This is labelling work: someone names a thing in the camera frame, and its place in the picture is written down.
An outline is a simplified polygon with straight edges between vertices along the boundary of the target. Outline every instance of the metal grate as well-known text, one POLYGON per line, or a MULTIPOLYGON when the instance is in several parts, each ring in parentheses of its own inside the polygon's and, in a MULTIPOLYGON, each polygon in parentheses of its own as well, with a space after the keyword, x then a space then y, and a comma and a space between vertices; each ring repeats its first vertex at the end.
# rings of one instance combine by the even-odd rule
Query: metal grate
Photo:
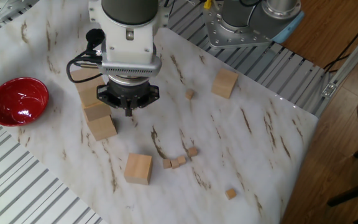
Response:
POLYGON ((0 223, 100 221, 99 215, 0 126, 0 223))

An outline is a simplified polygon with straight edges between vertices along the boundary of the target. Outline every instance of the wooden cube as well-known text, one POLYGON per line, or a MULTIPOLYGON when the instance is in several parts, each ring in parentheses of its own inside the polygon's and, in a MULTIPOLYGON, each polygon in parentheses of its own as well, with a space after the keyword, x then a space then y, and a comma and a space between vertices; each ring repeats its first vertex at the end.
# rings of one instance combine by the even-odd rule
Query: wooden cube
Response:
POLYGON ((116 127, 114 127, 110 115, 93 121, 87 121, 86 124, 97 141, 115 136, 117 134, 116 127))
POLYGON ((222 68, 216 75, 215 81, 212 85, 212 93, 229 99, 238 76, 239 75, 237 73, 222 68))
POLYGON ((178 159, 171 159, 172 169, 176 169, 180 167, 180 164, 178 162, 178 159))
POLYGON ((184 156, 179 156, 177 160, 179 162, 179 165, 183 165, 186 163, 186 158, 184 156))
POLYGON ((198 153, 196 147, 189 148, 188 152, 189 152, 190 157, 197 156, 197 153, 198 153))
POLYGON ((95 103, 91 106, 82 105, 82 107, 87 121, 94 121, 111 114, 110 106, 102 102, 95 103))
MULTIPOLYGON (((97 74, 99 74, 98 69, 82 68, 80 70, 72 72, 71 76, 74 80, 83 80, 85 78, 93 77, 97 74)), ((100 85, 104 85, 102 77, 95 78, 88 82, 75 84, 78 94, 80 95, 81 102, 85 107, 99 102, 96 96, 96 90, 97 87, 100 85)))
POLYGON ((188 90, 186 91, 186 98, 188 98, 189 100, 192 99, 193 95, 194 95, 194 91, 193 91, 193 90, 188 89, 188 90))
POLYGON ((171 168, 172 167, 171 160, 170 159, 164 159, 162 161, 162 165, 163 165, 164 169, 171 168))
POLYGON ((152 176, 153 161, 151 156, 130 153, 125 167, 124 177, 128 183, 150 183, 152 176))
POLYGON ((234 198, 235 196, 236 196, 237 194, 236 194, 236 192, 234 191, 234 189, 230 189, 230 190, 228 190, 228 191, 226 191, 226 197, 227 197, 227 199, 232 199, 232 198, 234 198))

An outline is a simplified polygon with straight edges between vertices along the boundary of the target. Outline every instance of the stacked wooden blocks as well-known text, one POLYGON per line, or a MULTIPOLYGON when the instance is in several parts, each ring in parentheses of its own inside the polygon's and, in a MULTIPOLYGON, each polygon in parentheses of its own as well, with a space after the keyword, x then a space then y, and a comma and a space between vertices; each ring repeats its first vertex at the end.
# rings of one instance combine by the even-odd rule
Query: stacked wooden blocks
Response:
POLYGON ((124 177, 128 183, 150 183, 152 176, 153 159, 151 156, 130 153, 125 167, 124 177))
MULTIPOLYGON (((93 77, 98 73, 98 69, 82 68, 72 72, 71 75, 74 80, 82 80, 93 77)), ((116 128, 110 117, 110 107, 100 102, 96 97, 96 90, 99 85, 104 85, 101 77, 88 82, 75 84, 81 98, 86 124, 97 141, 117 134, 116 128)))

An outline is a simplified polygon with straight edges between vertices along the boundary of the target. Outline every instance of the metal mounting plate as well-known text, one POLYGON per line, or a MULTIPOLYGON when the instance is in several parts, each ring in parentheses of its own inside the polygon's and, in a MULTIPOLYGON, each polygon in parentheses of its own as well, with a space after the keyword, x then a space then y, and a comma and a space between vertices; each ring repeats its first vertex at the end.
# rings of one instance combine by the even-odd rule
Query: metal mounting plate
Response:
POLYGON ((238 48, 269 45, 272 41, 250 27, 236 27, 230 30, 224 24, 222 15, 223 2, 219 10, 215 7, 203 9, 204 22, 208 31, 209 42, 217 48, 238 48))

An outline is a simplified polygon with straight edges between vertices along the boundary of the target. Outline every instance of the wooden floor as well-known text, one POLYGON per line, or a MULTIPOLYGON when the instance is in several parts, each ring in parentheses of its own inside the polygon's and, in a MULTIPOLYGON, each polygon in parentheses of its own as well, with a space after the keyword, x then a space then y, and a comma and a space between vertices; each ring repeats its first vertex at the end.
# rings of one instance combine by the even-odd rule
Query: wooden floor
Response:
POLYGON ((305 17, 283 45, 324 67, 357 34, 358 0, 301 0, 301 8, 305 17))
MULTIPOLYGON (((344 6, 337 3, 338 7, 347 7, 347 5, 352 5, 351 2, 355 3, 355 1, 335 0, 309 1, 309 4, 312 2, 316 3, 315 7, 323 6, 319 2, 344 3, 344 6)), ((327 34, 330 32, 321 31, 321 33, 327 34)), ((343 44, 346 43, 343 39, 339 41, 343 44)), ((315 46, 323 46, 323 41, 317 40, 317 37, 311 42, 319 42, 320 44, 315 46)), ((338 53, 340 44, 336 44, 332 40, 330 43, 330 49, 335 49, 338 53)), ((304 45, 311 47, 313 44, 304 43, 304 45)), ((316 51, 310 50, 309 52, 303 49, 301 55, 314 55, 316 51)), ((330 57, 326 54, 321 56, 322 59, 318 59, 319 62, 330 57)), ((329 198, 358 185, 358 159, 352 156, 358 150, 357 104, 358 66, 346 78, 318 123, 315 136, 282 218, 282 224, 352 223, 358 219, 358 198, 333 208, 326 205, 329 198)))

